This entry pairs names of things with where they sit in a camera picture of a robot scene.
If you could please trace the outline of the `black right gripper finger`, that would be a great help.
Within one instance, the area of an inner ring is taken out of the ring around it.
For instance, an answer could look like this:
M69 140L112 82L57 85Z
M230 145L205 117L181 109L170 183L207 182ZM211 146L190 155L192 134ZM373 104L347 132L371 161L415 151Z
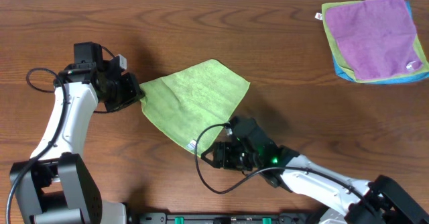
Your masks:
M207 148L203 153L201 153L200 157L205 158L209 153L214 152L217 145L213 143L209 148Z
M201 157L201 160L203 160L204 162L206 162L208 165L210 165L210 166L212 166L212 167L214 167L215 165L214 165L214 162L212 161L212 160L209 160L208 158L206 158L206 157L204 157L204 156L202 156Z

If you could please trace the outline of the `light green microfiber cloth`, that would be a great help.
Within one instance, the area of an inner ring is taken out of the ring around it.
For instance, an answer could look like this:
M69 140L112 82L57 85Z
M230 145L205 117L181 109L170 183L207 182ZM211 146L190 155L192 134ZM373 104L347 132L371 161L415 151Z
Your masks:
M215 59L140 84L143 114L162 133L201 155L221 132L249 90L250 82Z

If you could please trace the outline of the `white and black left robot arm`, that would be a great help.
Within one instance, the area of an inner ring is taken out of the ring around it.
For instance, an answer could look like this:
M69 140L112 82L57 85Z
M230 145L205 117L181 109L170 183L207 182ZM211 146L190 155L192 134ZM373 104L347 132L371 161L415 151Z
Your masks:
M5 221L17 201L24 223L130 223L123 203L101 197L82 155L90 119L100 103L105 113L118 112L145 93L124 56L103 58L107 48L83 42L74 45L74 62L54 77L54 107L48 125L29 160L12 165Z

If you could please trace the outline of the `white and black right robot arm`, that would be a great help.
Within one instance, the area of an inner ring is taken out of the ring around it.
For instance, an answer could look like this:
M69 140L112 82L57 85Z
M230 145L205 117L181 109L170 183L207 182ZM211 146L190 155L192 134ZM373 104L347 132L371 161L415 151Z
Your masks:
M247 180L260 175L274 188L322 203L326 210L318 223L428 224L428 213L388 176L363 180L319 166L304 154L278 146L253 118L234 117L221 127L230 140L196 152L196 160L247 172Z

